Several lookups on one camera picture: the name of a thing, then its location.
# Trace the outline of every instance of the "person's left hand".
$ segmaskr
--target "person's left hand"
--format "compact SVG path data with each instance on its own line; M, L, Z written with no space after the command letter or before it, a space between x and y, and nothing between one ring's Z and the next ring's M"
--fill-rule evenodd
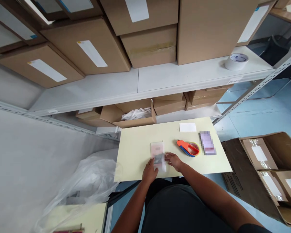
M142 174L142 182L147 185L152 184L158 174L158 168L154 170L154 159L150 159L150 161L145 166Z

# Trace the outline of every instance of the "clear plastic bag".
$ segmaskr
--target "clear plastic bag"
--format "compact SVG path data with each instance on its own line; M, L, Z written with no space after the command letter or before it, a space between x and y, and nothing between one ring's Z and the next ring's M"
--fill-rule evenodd
M62 224L80 216L88 208L98 203L106 202L109 195L118 186L114 182L116 162L110 159L102 159L95 154L81 160L71 178L62 186L57 196L44 209L42 217L35 223L32 232L51 233ZM69 211L60 216L56 226L48 226L48 218L54 208L60 205L70 205Z

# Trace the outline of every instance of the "hand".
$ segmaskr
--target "hand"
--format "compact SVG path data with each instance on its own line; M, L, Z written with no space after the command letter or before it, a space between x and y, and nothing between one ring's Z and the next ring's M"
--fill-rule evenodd
M166 153L165 154L165 161L169 162L170 166L173 166L177 172L181 172L180 169L184 164L176 154L173 153Z
M155 180L157 174L158 174L158 168L154 170L154 158L150 159L150 161L145 166L145 169L143 170L142 174L142 182L150 185Z

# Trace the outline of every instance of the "white tape roll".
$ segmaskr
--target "white tape roll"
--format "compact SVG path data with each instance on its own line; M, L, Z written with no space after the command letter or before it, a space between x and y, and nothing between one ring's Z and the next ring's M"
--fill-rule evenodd
M224 66L228 70L238 71L242 70L248 63L249 57L242 53L233 53L230 55L224 63Z

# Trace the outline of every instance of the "blue floor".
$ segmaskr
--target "blue floor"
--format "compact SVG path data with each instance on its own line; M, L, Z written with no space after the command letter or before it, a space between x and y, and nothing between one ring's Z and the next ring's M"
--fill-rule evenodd
M259 90L253 98L272 95L287 81L287 79L272 80L265 87ZM235 84L233 88L229 89L228 92L224 94L220 102L235 101L250 85L250 82ZM229 107L229 105L223 104L218 105L218 107L220 111L223 112ZM219 121L215 125L215 128L221 141L280 131L286 132L291 137L291 83L271 99L245 101L234 109L228 116ZM225 189L221 174L209 174L206 176ZM117 190L122 191L132 183L133 182L123 182L119 184ZM133 192L134 190L132 190L113 206L111 229L113 229ZM233 196L233 198L244 206L263 226L271 232L291 233L291 228L268 217L239 198L235 196Z

